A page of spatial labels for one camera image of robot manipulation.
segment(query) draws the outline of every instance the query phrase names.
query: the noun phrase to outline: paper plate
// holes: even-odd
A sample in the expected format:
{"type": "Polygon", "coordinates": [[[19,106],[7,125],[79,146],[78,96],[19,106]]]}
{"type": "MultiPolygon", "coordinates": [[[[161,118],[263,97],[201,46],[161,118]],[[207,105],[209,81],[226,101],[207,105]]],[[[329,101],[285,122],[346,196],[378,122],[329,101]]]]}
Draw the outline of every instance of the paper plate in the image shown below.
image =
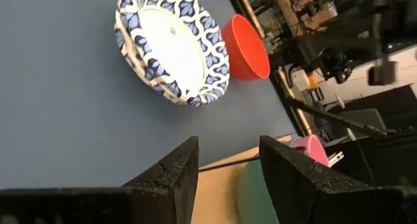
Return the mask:
{"type": "Polygon", "coordinates": [[[225,94],[229,56],[198,0],[117,0],[115,34],[135,73],[172,102],[201,106],[225,94]]]}

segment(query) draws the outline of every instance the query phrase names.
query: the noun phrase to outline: white wall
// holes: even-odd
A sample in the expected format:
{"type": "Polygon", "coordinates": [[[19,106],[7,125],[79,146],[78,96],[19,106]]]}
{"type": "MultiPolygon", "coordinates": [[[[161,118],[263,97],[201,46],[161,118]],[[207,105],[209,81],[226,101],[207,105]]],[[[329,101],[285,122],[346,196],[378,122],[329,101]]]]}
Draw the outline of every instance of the white wall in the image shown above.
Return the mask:
{"type": "MultiPolygon", "coordinates": [[[[335,102],[336,94],[342,100],[349,101],[417,83],[416,55],[417,46],[412,46],[390,56],[391,61],[397,61],[397,81],[393,85],[370,87],[367,84],[367,71],[374,66],[373,62],[356,67],[350,78],[343,84],[337,84],[334,78],[324,81],[322,77],[315,73],[317,79],[321,80],[319,86],[324,94],[322,103],[328,104],[335,102]]],[[[412,88],[414,88],[414,93],[417,96],[417,84],[413,85],[412,88]]]]}

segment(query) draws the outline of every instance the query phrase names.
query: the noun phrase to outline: blue table surface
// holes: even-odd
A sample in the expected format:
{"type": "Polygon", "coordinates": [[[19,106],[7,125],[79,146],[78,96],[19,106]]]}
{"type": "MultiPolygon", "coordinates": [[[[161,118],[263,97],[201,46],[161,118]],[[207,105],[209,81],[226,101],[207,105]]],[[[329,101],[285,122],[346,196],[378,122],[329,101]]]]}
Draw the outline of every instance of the blue table surface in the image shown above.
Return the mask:
{"type": "MultiPolygon", "coordinates": [[[[200,0],[225,25],[229,0],[200,0]]],[[[200,164],[294,128],[269,80],[207,107],[143,84],[113,35],[116,0],[0,0],[0,188],[120,186],[189,136],[200,164]]]]}

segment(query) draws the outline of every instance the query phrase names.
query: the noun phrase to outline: green object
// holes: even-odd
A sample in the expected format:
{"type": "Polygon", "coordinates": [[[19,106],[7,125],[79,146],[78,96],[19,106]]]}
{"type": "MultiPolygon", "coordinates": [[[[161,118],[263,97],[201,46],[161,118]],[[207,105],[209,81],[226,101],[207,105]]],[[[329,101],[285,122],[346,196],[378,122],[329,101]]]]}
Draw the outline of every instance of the green object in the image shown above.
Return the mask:
{"type": "Polygon", "coordinates": [[[245,166],[238,186],[237,205],[242,224],[278,224],[260,160],[245,166]]]}

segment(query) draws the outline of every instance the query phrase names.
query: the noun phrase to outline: blue floral pattern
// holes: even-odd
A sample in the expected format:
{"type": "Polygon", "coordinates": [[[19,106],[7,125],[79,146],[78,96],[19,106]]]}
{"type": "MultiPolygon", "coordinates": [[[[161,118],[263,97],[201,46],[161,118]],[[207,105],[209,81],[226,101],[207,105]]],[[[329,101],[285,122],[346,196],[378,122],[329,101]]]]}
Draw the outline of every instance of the blue floral pattern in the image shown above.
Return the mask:
{"type": "Polygon", "coordinates": [[[156,92],[177,104],[201,106],[221,98],[229,84],[229,57],[220,28],[198,0],[118,0],[115,36],[119,49],[135,73],[156,92]],[[141,28],[139,9],[149,5],[178,15],[196,37],[205,56],[205,82],[198,92],[183,89],[158,60],[141,28]]]}

